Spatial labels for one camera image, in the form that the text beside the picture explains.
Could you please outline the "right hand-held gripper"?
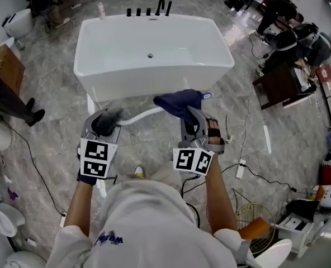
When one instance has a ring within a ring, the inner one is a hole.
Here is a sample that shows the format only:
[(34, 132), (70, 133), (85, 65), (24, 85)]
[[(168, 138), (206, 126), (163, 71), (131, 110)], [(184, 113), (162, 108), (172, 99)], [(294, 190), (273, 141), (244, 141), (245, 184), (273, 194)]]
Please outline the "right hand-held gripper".
[(179, 143), (178, 148), (173, 149), (173, 168), (183, 173), (206, 176), (215, 156), (224, 153), (225, 144), (208, 144), (206, 116), (200, 109), (191, 106), (187, 106), (187, 109), (195, 126), (205, 129), (201, 130), (202, 136), (187, 140), (185, 121), (181, 119), (182, 142)]

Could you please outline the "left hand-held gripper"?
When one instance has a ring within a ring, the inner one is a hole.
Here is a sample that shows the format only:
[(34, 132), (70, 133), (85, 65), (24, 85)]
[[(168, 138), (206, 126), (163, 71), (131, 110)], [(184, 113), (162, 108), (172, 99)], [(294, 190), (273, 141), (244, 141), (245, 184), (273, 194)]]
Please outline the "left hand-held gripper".
[(121, 126), (116, 125), (111, 137), (97, 136), (107, 133), (107, 109), (88, 117), (83, 125), (79, 143), (80, 174), (97, 179), (107, 179), (112, 161), (118, 149)]

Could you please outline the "person's right hand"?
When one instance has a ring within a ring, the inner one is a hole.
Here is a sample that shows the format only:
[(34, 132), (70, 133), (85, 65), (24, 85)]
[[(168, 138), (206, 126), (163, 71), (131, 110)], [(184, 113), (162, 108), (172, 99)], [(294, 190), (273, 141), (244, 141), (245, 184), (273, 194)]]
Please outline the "person's right hand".
[(207, 126), (208, 126), (207, 129), (208, 144), (223, 145), (225, 141), (221, 136), (221, 132), (217, 120), (212, 118), (207, 119)]

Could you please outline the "person's left hand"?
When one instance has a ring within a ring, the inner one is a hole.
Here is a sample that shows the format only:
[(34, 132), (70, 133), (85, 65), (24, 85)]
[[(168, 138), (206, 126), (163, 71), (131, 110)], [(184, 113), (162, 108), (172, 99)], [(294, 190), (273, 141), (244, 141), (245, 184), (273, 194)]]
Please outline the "person's left hand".
[[(81, 160), (80, 153), (81, 153), (81, 148), (80, 148), (80, 146), (78, 146), (77, 147), (77, 158), (79, 161)], [(82, 163), (80, 163), (80, 168), (79, 168), (78, 175), (77, 175), (77, 181), (81, 181), (88, 185), (94, 186), (97, 182), (97, 178), (94, 178), (92, 176), (82, 175), (81, 174), (81, 168), (82, 168), (81, 164)]]

